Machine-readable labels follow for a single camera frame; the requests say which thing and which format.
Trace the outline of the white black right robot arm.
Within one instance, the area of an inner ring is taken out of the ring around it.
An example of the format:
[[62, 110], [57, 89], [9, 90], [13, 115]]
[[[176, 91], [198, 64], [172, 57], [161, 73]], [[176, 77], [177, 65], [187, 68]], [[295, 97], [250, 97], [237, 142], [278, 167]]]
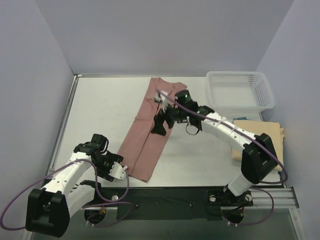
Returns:
[[153, 118], [151, 133], [165, 136], [165, 124], [171, 129], [175, 123], [187, 123], [198, 131], [215, 136], [240, 153], [240, 174], [226, 185], [223, 192], [223, 199], [229, 205], [236, 204], [244, 192], [261, 183], [280, 164], [269, 135], [258, 135], [234, 125], [210, 107], [198, 105], [188, 90], [179, 91], [174, 98], [170, 98], [165, 91], [157, 90], [154, 101], [161, 105], [161, 109]]

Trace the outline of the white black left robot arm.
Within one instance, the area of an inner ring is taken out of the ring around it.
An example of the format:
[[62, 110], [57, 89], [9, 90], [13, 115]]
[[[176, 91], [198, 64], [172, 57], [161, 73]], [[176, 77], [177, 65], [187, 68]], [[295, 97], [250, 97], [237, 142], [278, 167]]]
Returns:
[[92, 167], [97, 178], [109, 182], [125, 180], [123, 157], [108, 151], [109, 141], [94, 134], [91, 141], [78, 144], [67, 163], [59, 168], [51, 181], [41, 189], [33, 189], [27, 202], [25, 228], [29, 232], [60, 238], [66, 232], [71, 217], [85, 204], [98, 206], [103, 200], [99, 184], [77, 186], [78, 180]]

